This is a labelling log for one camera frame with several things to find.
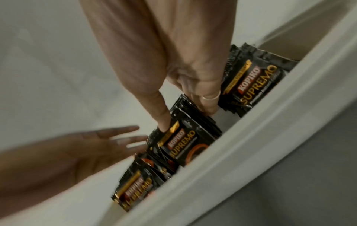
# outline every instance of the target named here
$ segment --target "gray surface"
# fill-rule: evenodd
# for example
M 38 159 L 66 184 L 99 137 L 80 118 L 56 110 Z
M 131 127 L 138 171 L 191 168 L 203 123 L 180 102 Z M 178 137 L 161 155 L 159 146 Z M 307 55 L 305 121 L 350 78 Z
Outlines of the gray surface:
M 356 135 L 354 103 L 192 226 L 357 225 Z

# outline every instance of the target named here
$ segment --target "hand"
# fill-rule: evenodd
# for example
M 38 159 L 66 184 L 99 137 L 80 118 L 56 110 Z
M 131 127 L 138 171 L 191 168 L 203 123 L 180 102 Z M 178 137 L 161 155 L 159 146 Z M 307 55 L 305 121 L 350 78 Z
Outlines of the hand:
M 137 153 L 147 136 L 110 139 L 138 126 L 69 134 L 0 154 L 0 217 L 42 202 Z
M 159 92 L 165 78 L 202 111 L 217 111 L 212 98 L 221 89 L 237 0 L 80 2 L 119 80 L 161 131 L 171 120 Z

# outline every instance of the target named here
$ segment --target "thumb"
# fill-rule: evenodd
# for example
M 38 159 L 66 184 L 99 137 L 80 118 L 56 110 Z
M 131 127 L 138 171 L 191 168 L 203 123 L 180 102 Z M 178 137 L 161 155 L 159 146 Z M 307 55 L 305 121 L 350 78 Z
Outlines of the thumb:
M 151 94 L 134 93 L 134 96 L 151 117 L 157 121 L 159 129 L 162 132 L 167 131 L 170 127 L 171 114 L 160 91 Z

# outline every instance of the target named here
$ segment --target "gold stripe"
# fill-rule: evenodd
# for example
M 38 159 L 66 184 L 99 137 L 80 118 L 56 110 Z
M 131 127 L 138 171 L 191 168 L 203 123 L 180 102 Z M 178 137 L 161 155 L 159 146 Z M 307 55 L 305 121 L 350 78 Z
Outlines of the gold stripe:
M 252 65 L 250 60 L 247 60 L 245 65 L 238 71 L 237 75 L 233 78 L 231 83 L 224 90 L 223 95 L 228 94 L 231 89 L 237 84 L 238 80 L 243 76 L 243 74 L 248 70 L 248 68 Z
M 164 143 L 172 136 L 172 134 L 180 127 L 180 123 L 177 121 L 170 129 L 166 132 L 165 136 L 157 142 L 157 145 L 161 147 Z
M 136 174 L 125 184 L 124 187 L 122 187 L 117 193 L 115 193 L 115 196 L 119 198 L 129 187 L 136 181 L 141 175 L 140 170 L 136 172 Z

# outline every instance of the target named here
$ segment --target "stack of coffee sachets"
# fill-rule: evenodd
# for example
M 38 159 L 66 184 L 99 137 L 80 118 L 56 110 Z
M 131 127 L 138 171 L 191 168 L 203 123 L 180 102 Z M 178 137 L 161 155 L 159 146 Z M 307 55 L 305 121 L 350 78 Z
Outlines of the stack of coffee sachets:
M 231 46 L 218 105 L 240 117 L 255 106 L 298 63 L 248 44 Z M 126 211 L 145 199 L 186 166 L 222 132 L 215 121 L 203 116 L 196 105 L 181 95 L 170 110 L 167 132 L 158 128 L 150 134 L 148 150 L 135 156 L 119 181 L 112 199 Z

